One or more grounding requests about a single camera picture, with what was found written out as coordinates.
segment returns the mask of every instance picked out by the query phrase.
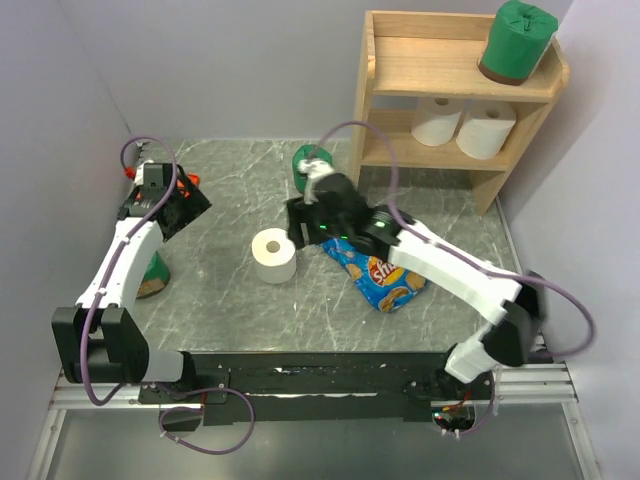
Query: chips bag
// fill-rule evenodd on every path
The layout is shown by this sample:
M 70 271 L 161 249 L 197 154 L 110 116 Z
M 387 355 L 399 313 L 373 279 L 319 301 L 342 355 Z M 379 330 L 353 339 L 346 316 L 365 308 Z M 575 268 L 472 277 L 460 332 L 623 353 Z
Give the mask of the chips bag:
M 423 276 L 358 253 L 345 240 L 332 238 L 324 242 L 322 248 L 349 272 L 356 287 L 381 312 L 400 308 L 427 285 Z

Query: white toilet paper roll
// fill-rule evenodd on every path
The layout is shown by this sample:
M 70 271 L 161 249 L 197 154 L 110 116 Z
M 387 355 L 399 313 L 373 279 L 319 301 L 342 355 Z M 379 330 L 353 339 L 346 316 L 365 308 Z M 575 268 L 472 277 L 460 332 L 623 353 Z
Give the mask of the white toilet paper roll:
M 463 110 L 464 100 L 421 98 L 413 117 L 411 134 L 423 145 L 443 145 L 453 137 Z
M 473 102 L 464 117 L 456 142 L 465 154 L 478 160 L 495 157 L 516 123 L 516 112 L 505 102 Z
M 263 282 L 284 283 L 296 273 L 296 247 L 281 228 L 258 232 L 251 242 L 251 253 Z

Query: white wall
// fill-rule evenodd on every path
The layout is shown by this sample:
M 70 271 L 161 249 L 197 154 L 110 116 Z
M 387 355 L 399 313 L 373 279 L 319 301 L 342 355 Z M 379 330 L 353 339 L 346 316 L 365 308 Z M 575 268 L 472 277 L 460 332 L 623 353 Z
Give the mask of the white wall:
M 134 133 L 315 138 L 352 118 L 366 9 L 495 13 L 504 0 L 60 2 Z M 562 16 L 571 0 L 531 3 Z
M 24 478 L 60 369 L 51 314 L 113 231 L 128 132 L 60 6 L 0 2 L 0 465 Z
M 607 480 L 640 478 L 640 6 L 576 0 L 559 33 L 571 65 L 565 96 L 501 194 L 528 267 L 584 299 L 599 326 L 570 361 Z M 559 347 L 584 335 L 579 314 L 551 299 Z

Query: shelf board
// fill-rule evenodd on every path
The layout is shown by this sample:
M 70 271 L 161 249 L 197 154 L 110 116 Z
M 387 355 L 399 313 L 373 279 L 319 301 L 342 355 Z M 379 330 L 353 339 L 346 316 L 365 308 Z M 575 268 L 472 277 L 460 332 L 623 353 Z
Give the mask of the shelf board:
M 537 68 L 519 86 L 489 80 L 477 66 L 484 40 L 375 36 L 374 44 L 373 93 L 376 95 L 546 103 L 559 88 L 552 75 L 545 76 L 544 68 Z M 556 45 L 554 43 L 546 55 L 557 55 Z
M 454 138 L 438 147 L 422 145 L 411 135 L 413 110 L 371 109 L 369 123 L 385 132 L 398 155 L 401 167 L 443 168 L 455 170 L 506 171 L 509 159 L 503 150 L 489 160 L 476 160 L 460 151 Z M 362 165 L 389 166 L 389 153 L 375 134 L 367 131 L 362 154 Z

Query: gray marble surface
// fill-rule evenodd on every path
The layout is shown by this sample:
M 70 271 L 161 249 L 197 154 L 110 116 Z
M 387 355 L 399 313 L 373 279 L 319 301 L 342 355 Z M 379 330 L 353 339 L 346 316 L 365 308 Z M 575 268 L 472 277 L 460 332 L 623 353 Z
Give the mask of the gray marble surface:
M 191 351 L 444 351 L 468 337 L 480 318 L 448 292 L 430 285 L 396 312 L 378 312 L 320 247 L 298 252 L 296 275 L 285 284 L 256 277 L 251 240 L 265 228 L 286 229 L 284 201 L 297 195 L 291 159 L 303 143 L 171 143 L 213 206 L 160 249 L 171 281 L 135 306 L 149 342 Z M 327 149 L 344 171 L 348 142 Z M 168 157 L 147 145 L 142 158 Z M 363 168 L 360 191 L 370 204 L 385 202 L 389 175 Z M 496 207 L 482 218 L 475 213 L 466 172 L 403 169 L 398 205 L 453 244 L 514 268 Z

